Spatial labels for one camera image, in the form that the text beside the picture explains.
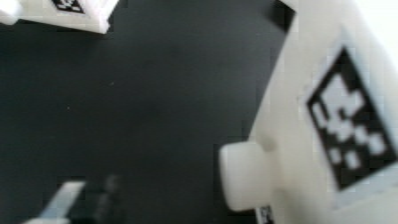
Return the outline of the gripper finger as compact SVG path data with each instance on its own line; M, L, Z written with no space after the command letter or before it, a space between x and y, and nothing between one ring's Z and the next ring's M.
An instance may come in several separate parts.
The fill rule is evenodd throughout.
M45 206L45 210L40 215L24 222L24 224L72 224L68 213L84 187L84 181L68 181L61 185L52 200Z

